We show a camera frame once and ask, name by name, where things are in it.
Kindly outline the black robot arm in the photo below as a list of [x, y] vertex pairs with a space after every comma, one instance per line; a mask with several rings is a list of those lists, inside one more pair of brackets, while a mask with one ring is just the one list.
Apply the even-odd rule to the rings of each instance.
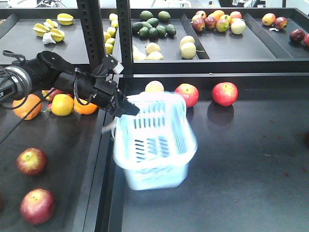
[[112, 55], [103, 57], [92, 73], [83, 72], [51, 51], [42, 51], [27, 60], [24, 55], [3, 51], [13, 58], [10, 66], [0, 68], [0, 99], [20, 100], [38, 90], [51, 88], [73, 95], [77, 101], [97, 105], [112, 116], [135, 116], [140, 111], [130, 103], [114, 80], [107, 79], [110, 72], [119, 74], [124, 67]]

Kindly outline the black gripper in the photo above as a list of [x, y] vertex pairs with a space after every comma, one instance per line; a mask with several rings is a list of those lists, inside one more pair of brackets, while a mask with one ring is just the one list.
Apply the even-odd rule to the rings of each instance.
[[93, 103], [115, 116], [136, 116], [140, 112], [125, 95], [118, 95], [117, 84], [113, 80], [95, 78], [84, 72], [62, 72], [53, 83], [53, 87], [72, 94], [76, 99]]

